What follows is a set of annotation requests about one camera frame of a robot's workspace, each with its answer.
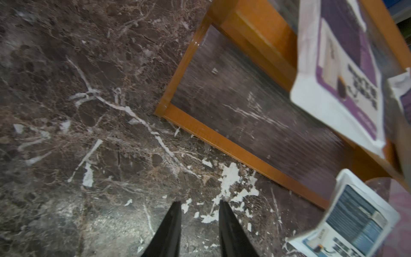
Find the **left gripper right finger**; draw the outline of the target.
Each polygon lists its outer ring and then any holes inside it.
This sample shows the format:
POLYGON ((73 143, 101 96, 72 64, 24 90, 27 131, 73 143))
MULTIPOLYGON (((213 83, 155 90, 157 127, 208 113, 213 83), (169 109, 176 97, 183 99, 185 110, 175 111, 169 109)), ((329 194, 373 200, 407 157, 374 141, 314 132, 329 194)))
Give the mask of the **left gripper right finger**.
POLYGON ((228 202, 219 202, 219 241, 222 257, 258 257, 228 202))

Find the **blue-grey label coffee bag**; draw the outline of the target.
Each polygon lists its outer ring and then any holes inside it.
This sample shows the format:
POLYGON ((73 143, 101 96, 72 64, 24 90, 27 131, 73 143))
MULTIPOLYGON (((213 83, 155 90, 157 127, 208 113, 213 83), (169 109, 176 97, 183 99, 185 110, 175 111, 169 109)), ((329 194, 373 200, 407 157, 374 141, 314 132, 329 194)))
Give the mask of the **blue-grey label coffee bag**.
POLYGON ((372 257, 399 220, 387 201, 343 169, 320 223, 288 242, 306 257, 372 257))

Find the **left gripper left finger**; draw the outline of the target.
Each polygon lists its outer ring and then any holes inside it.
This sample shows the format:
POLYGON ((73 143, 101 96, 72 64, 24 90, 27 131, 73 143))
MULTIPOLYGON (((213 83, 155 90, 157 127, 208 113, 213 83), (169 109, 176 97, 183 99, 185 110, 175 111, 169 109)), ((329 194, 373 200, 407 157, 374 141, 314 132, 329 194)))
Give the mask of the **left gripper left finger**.
POLYGON ((181 202, 175 201, 169 208, 142 257, 178 257, 182 231, 181 202))

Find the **purple label coffee bag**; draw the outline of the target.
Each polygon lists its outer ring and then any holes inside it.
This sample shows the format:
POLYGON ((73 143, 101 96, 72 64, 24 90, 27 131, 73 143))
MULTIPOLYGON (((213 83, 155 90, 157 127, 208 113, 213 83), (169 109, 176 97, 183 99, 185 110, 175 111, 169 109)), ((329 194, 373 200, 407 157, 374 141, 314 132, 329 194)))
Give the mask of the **purple label coffee bag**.
POLYGON ((396 117, 399 113, 411 126, 411 68, 387 80, 389 98, 387 113, 389 117, 396 117))
POLYGON ((382 75, 357 1, 301 1, 291 101, 366 150, 386 144, 382 75))

